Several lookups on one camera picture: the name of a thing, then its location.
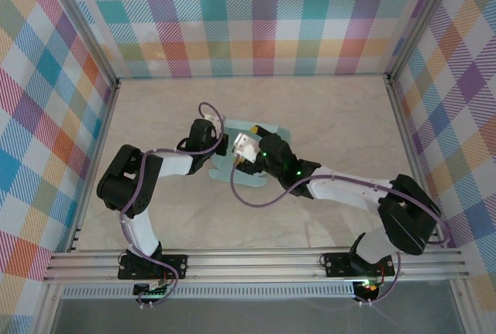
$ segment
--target light blue plastic piece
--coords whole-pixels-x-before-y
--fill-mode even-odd
[[[214,154],[212,156],[212,162],[217,167],[216,169],[210,169],[208,175],[212,179],[218,181],[229,182],[231,177],[231,170],[234,164],[234,154],[233,154],[233,142],[239,133],[245,133],[248,136],[260,141],[260,137],[250,131],[255,125],[261,126],[271,133],[278,134],[284,141],[291,144],[291,134],[288,130],[283,129],[280,126],[268,125],[266,123],[258,122],[247,122],[247,121],[237,121],[235,119],[227,119],[224,121],[224,133],[229,135],[229,145],[227,147],[227,154],[219,156]],[[236,171],[234,174],[234,183],[243,184],[249,187],[263,187],[267,183],[267,173],[262,172],[259,174],[248,175],[242,173],[241,171]]]

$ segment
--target table surface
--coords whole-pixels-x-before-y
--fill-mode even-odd
[[[299,158],[362,177],[410,174],[384,82],[378,76],[239,77],[124,81],[98,166],[78,250],[127,247],[118,216],[97,198],[96,183],[123,144],[174,147],[208,101],[227,118],[265,122],[291,132]],[[350,246],[380,224],[377,216],[334,201],[287,196],[269,208],[239,203],[229,184],[208,175],[157,182],[150,219],[164,248]],[[283,190],[238,186],[261,203]]]

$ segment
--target beige floor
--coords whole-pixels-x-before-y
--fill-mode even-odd
[[[349,174],[394,178],[409,173],[401,138],[380,77],[203,78],[124,81],[97,180],[122,144],[142,150],[173,147],[188,135],[197,104],[209,101],[230,119],[266,122],[291,131],[293,152]],[[349,246],[379,219],[334,201],[287,196],[271,208],[241,205],[229,185],[208,176],[157,183],[150,218],[166,248]],[[239,188],[254,202],[281,193]],[[91,196],[79,250],[122,249],[117,214]]]

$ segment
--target metal vent grille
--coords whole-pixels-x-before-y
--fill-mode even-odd
[[[352,282],[293,284],[190,284],[181,283],[171,298],[278,299],[278,298],[344,298],[354,294]],[[160,298],[147,294],[148,298]],[[68,285],[63,299],[135,298],[130,284]]]

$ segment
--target aluminum rail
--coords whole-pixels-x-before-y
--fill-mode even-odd
[[[319,263],[323,253],[345,253],[347,248],[167,250],[188,255],[189,283],[274,283],[363,281],[364,277],[327,278]],[[117,279],[122,251],[55,253],[45,274],[50,284],[126,283]],[[401,281],[451,280],[468,277],[458,249],[429,248],[421,256],[401,255]]]

